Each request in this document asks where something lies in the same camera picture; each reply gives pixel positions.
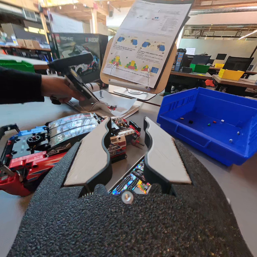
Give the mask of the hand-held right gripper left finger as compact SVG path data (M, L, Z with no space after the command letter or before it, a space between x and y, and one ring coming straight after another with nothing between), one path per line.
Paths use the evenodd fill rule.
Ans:
M108 184L113 174L108 151L111 128L111 118L108 117L80 141L64 187L95 187L98 184Z

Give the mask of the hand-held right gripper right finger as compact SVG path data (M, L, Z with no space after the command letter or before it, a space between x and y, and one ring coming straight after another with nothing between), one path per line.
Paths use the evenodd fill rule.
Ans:
M147 152L144 158L144 176L150 184L191 184L175 140L161 127L145 116L144 142Z

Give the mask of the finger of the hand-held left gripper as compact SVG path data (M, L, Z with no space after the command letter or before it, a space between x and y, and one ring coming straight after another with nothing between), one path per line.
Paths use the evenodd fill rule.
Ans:
M111 112L107 104L103 101L98 101L93 97L90 99L85 98L84 101L79 101L72 98L67 104L80 113L96 113L102 117L111 116Z

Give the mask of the instruction booklet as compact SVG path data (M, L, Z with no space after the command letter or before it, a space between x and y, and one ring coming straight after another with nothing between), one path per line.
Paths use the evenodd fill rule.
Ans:
M87 83L86 86L94 93L99 101L107 104L111 112L111 117L126 118L137 112L140 108L136 105L136 99L129 99L124 97L117 97L111 93L100 89L99 83Z

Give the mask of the holographic sticker sheet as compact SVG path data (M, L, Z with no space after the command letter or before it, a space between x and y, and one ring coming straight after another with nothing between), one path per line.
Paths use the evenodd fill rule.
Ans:
M124 191L131 191L134 194L148 194L152 185L144 176L144 157L142 157L128 172L120 178L109 190L109 194L120 195Z

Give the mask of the red white blue toy car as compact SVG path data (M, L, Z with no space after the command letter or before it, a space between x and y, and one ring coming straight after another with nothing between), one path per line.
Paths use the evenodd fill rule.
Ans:
M64 158L75 145L76 151L80 141L104 119L95 113L74 114L37 126L31 130L19 130L17 124L1 127L1 139L5 132L16 130L10 137L1 155L0 188L8 194L27 196L34 192L45 176ZM127 158L127 143L139 142L141 128L132 120L111 117L111 144L108 147L111 163ZM65 179L72 160L65 171ZM95 187L85 187L90 193Z

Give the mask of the person's left forearm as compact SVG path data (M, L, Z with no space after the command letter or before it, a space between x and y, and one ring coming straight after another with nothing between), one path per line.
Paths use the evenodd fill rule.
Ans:
M41 74L0 67L0 104L44 102Z

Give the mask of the black toy car set box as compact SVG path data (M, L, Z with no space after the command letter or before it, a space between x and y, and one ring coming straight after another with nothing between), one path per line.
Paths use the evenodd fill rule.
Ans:
M93 60L90 64L79 62L70 65L84 83L97 82L100 88L109 85L100 79L101 66L108 43L108 36L91 33L51 33L48 34L53 60L65 59L82 53L91 52Z

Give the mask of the blue plastic bin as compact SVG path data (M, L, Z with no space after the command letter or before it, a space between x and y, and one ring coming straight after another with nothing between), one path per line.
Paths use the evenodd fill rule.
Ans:
M157 123L226 166L242 165L257 151L256 99L193 88L164 96Z

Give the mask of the green plastic bin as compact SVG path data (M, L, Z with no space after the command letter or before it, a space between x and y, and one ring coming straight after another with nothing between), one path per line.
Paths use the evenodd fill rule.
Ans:
M16 61L0 59L0 66L8 69L35 73L34 65L23 60Z

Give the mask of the printed instruction sheet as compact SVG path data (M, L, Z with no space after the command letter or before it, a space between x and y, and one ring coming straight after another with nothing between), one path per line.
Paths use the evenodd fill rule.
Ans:
M193 1L135 1L107 54L103 74L155 88Z

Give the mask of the wooden background table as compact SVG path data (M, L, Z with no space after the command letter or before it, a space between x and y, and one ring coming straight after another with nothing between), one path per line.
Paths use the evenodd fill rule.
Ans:
M179 75L179 76L197 78L202 80L214 79L218 84L257 89L257 85L254 83L255 81L250 79L240 78L238 81L236 81L236 80L230 80L230 79L223 79L223 78L220 78L218 75L210 75L209 73L206 73L206 75L200 75L199 73L193 73L193 72L184 73L184 72L176 72L173 70L170 72L170 75Z

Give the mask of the small green storage bin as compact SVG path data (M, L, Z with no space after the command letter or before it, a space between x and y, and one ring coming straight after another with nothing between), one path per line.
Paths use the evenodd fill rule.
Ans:
M207 73L210 66L209 65L199 65L191 63L189 66L192 69L192 72L195 73Z

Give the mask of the colourful cardboard box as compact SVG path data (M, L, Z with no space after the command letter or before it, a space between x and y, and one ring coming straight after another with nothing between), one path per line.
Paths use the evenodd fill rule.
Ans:
M184 52L177 52L176 53L176 57L175 57L175 60L174 60L174 63L173 63L174 71L176 71L176 72L180 71L184 55L185 55Z

